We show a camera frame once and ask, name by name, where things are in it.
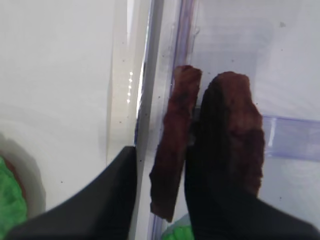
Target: black object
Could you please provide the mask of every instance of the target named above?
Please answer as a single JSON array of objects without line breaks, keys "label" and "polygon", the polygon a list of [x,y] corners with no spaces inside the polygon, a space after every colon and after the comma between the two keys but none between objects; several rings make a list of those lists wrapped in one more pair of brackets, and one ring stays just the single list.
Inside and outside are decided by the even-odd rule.
[{"label": "black object", "polygon": [[[320,240],[311,224],[233,186],[221,172],[207,174],[197,161],[204,156],[187,156],[184,189],[196,240]],[[126,240],[136,191],[136,148],[126,146],[85,189],[15,227],[5,240]]]},{"label": "black object", "polygon": [[222,172],[208,172],[201,157],[189,148],[184,181],[196,240],[320,240],[311,224],[232,185]]},{"label": "black object", "polygon": [[86,188],[53,210],[15,227],[5,240],[126,240],[136,191],[136,148],[126,146]]}]

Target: transparent plastic divider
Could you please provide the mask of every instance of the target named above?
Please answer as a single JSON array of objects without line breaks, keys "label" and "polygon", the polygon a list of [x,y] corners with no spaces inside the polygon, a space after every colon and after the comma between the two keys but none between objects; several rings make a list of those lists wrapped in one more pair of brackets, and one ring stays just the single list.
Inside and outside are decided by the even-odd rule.
[{"label": "transparent plastic divider", "polygon": [[[177,25],[177,33],[175,42],[173,44],[173,61],[169,71],[173,71],[173,69],[177,66],[185,65],[187,63],[188,52],[190,52],[190,48],[192,48],[193,41],[190,38],[191,29],[192,29],[192,21],[193,21],[193,12],[195,7],[195,0],[181,0],[180,1],[180,10],[178,17],[178,25]],[[164,9],[164,15],[172,9]],[[172,88],[174,87],[174,79],[173,75],[170,76],[170,87],[168,97],[171,95]],[[151,240],[160,240],[163,231],[165,230],[166,221],[161,219],[160,217],[154,215],[152,220],[152,233],[150,234]]]},{"label": "transparent plastic divider", "polygon": [[265,155],[320,162],[320,121],[263,117]]}]

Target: green sponge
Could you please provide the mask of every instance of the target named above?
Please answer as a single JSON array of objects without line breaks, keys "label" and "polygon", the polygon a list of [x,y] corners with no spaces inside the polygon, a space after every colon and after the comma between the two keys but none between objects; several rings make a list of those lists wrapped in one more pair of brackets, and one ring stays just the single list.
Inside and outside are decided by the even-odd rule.
[{"label": "green sponge", "polygon": [[0,240],[27,219],[27,204],[14,174],[0,157]]},{"label": "green sponge", "polygon": [[173,233],[168,234],[162,240],[195,240],[191,226],[179,226],[173,230]]}]

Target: reddish brown piece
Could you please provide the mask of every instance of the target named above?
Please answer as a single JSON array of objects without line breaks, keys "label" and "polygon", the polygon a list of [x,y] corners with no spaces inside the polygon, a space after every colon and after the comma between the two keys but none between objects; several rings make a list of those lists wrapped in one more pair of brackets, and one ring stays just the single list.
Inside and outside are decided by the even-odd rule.
[{"label": "reddish brown piece", "polygon": [[174,215],[201,75],[201,70],[192,66],[180,66],[174,70],[174,89],[150,173],[151,211],[168,222],[172,221]]},{"label": "reddish brown piece", "polygon": [[5,166],[12,172],[15,180],[17,181],[17,183],[19,184],[21,191],[22,191],[22,197],[24,199],[26,199],[26,189],[24,188],[23,184],[20,181],[20,178],[18,177],[16,168],[6,159],[4,159],[4,164]]},{"label": "reddish brown piece", "polygon": [[215,77],[203,95],[199,126],[194,149],[206,170],[224,172],[257,196],[265,141],[249,78],[230,71]]}]

